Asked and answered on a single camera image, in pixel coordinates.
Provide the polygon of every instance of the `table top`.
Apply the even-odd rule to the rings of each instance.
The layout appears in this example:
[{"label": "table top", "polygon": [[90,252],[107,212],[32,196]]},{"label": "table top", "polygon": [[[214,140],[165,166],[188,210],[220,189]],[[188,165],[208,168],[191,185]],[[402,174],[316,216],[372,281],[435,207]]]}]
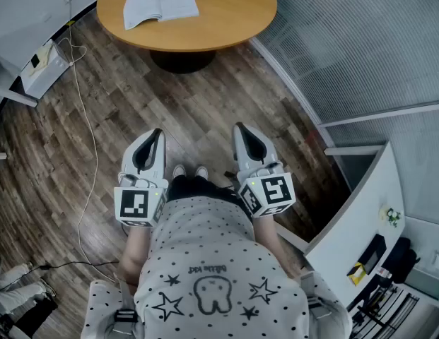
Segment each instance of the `table top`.
[{"label": "table top", "polygon": [[265,29],[277,9],[277,0],[196,0],[199,16],[148,20],[125,30],[125,1],[98,0],[102,25],[129,44],[165,52],[202,52],[233,46]]},{"label": "table top", "polygon": [[[379,212],[383,206],[404,212],[402,188],[390,143],[378,152],[348,200],[305,251],[310,265],[320,272],[345,306],[370,282],[376,268],[389,256],[404,229],[404,218],[398,221],[397,227],[380,219]],[[376,234],[384,236],[387,250],[370,275],[354,286],[346,274]]]}]

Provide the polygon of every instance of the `wooden floor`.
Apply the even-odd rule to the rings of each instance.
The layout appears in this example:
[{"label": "wooden floor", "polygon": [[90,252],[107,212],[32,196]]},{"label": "wooden floor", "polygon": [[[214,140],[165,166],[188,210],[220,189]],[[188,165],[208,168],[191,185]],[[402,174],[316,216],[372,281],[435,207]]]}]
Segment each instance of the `wooden floor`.
[{"label": "wooden floor", "polygon": [[[76,64],[87,114],[97,142],[97,184],[83,222],[83,247],[92,262],[120,257],[125,235],[114,219],[113,188],[125,148],[160,127],[167,138],[167,170],[183,162],[204,164],[221,186],[234,170],[231,129],[243,121],[274,142],[293,173],[296,204],[279,222],[312,239],[348,196],[324,143],[295,98],[248,44],[220,51],[197,73],[175,76],[156,68],[148,52],[115,40],[96,11],[73,27],[74,42],[88,48]],[[0,118],[0,253],[4,267],[29,260],[57,265],[83,259],[76,226],[95,169],[95,153],[68,70],[33,109],[8,102]],[[112,275],[114,266],[101,268]],[[46,274],[59,308],[34,338],[79,338],[89,282],[88,266]]]}]

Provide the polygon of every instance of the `round wooden table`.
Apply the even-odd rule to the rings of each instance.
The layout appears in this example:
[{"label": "round wooden table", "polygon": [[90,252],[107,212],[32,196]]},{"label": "round wooden table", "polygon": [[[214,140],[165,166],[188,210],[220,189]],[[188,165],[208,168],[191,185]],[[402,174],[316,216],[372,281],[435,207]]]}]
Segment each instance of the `round wooden table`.
[{"label": "round wooden table", "polygon": [[277,9],[277,0],[196,0],[199,16],[148,20],[125,30],[125,1],[98,0],[100,22],[118,39],[149,49],[157,65],[173,73],[205,67],[217,49],[244,42],[265,29]]}]

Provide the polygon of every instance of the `cord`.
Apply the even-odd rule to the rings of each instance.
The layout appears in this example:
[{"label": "cord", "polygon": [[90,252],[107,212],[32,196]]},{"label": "cord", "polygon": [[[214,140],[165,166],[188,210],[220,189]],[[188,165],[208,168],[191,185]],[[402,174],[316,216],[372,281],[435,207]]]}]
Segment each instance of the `cord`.
[{"label": "cord", "polygon": [[0,292],[3,291],[3,290],[5,290],[5,289],[7,289],[7,287],[9,287],[9,286],[15,284],[17,281],[21,280],[21,279],[24,278],[25,276],[29,275],[30,273],[33,273],[34,271],[36,271],[36,270],[38,270],[38,269],[41,269],[41,270],[50,270],[50,269],[52,269],[52,268],[62,268],[62,267],[64,267],[64,266],[71,265],[72,263],[82,263],[82,264],[84,264],[84,265],[90,265],[90,266],[92,266],[92,267],[94,267],[94,268],[97,268],[98,266],[107,265],[107,264],[109,264],[109,263],[119,263],[119,261],[108,261],[108,262],[106,262],[106,263],[97,263],[97,264],[93,264],[93,263],[91,263],[91,262],[85,262],[85,261],[70,261],[70,262],[68,262],[68,263],[63,263],[63,264],[58,265],[58,266],[53,266],[53,265],[40,265],[40,266],[37,266],[36,268],[33,268],[33,269],[32,269],[31,271],[29,271],[28,273],[23,274],[22,276],[20,276],[18,279],[16,279],[15,281],[11,282],[11,283],[8,284],[7,286],[4,286],[2,289],[0,289]]},{"label": "cord", "polygon": [[[119,172],[119,174],[117,175],[117,179],[119,180],[119,183],[122,181],[122,178],[127,176],[127,175],[128,174],[125,173],[125,172]],[[143,187],[143,188],[158,187],[158,185],[155,182],[153,182],[153,181],[151,181],[150,179],[147,179],[147,178],[136,178],[136,180],[147,182],[147,187]]]},{"label": "cord", "polygon": [[127,234],[127,232],[125,231],[125,227],[123,227],[123,224],[122,224],[122,231],[123,231],[123,233],[125,234],[125,236],[128,237],[128,234]]},{"label": "cord", "polygon": [[[71,1],[70,1],[70,3],[69,3],[69,21],[71,21]],[[86,255],[86,253],[85,253],[85,251],[84,251],[84,249],[83,249],[83,245],[81,244],[81,231],[80,231],[79,227],[81,226],[81,221],[83,220],[84,213],[86,213],[86,209],[87,209],[87,206],[88,206],[88,204],[89,204],[90,197],[92,196],[93,190],[94,190],[94,188],[95,188],[95,183],[96,183],[96,181],[97,181],[97,173],[98,173],[98,152],[97,152],[97,143],[95,142],[95,136],[93,135],[92,126],[90,125],[89,118],[87,117],[86,107],[84,106],[83,98],[81,97],[81,91],[80,91],[80,89],[79,89],[78,77],[77,77],[77,75],[76,75],[76,62],[77,62],[78,60],[82,59],[82,58],[86,55],[86,53],[87,53],[87,48],[84,47],[84,46],[82,46],[82,45],[73,45],[73,44],[71,43],[71,24],[69,25],[69,35],[70,35],[70,38],[65,37],[64,39],[62,39],[62,40],[59,42],[59,44],[60,44],[61,42],[63,42],[64,40],[67,40],[67,41],[69,42],[69,44],[70,44],[70,53],[71,53],[71,62],[70,62],[70,66],[73,67],[73,72],[74,72],[74,75],[75,75],[76,88],[78,89],[79,100],[81,101],[81,106],[82,106],[82,108],[83,108],[84,117],[86,118],[87,125],[88,125],[89,130],[90,130],[90,134],[92,135],[93,148],[94,148],[94,150],[95,150],[95,173],[94,173],[94,175],[93,175],[92,188],[90,189],[89,195],[87,196],[87,201],[86,201],[86,204],[84,205],[84,209],[83,209],[83,212],[81,213],[81,216],[80,216],[80,218],[79,218],[79,221],[78,221],[78,227],[77,227],[77,230],[78,230],[78,244],[79,244],[79,248],[81,249],[81,252],[83,253],[83,255],[84,255],[84,257],[86,258],[86,260],[89,262],[89,264],[92,265],[92,263],[90,262],[89,258],[87,257],[87,255]],[[79,58],[77,58],[77,60],[75,60],[74,57],[73,57],[73,48],[74,48],[74,47],[75,47],[75,48],[79,48],[79,49],[84,49],[84,53],[83,53]],[[101,271],[99,271],[94,265],[92,265],[92,267],[94,267],[94,269],[95,269],[99,274],[101,274],[102,276],[104,276],[104,277],[107,278],[108,280],[114,282],[114,279],[111,279],[109,276],[107,276],[107,275],[105,275],[104,273],[102,273]]]}]

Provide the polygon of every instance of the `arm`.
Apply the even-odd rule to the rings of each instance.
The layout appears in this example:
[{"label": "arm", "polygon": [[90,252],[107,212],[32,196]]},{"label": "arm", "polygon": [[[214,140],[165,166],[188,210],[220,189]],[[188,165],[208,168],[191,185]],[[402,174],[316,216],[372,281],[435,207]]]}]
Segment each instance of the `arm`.
[{"label": "arm", "polygon": [[277,258],[277,261],[281,264],[287,275],[290,278],[296,279],[298,274],[292,270],[285,251],[282,249],[273,216],[270,215],[255,218],[253,224],[255,241],[270,250],[270,252]]},{"label": "arm", "polygon": [[117,276],[130,286],[131,294],[137,289],[142,266],[147,260],[150,248],[150,227],[132,227],[129,231],[127,245],[119,262]]}]

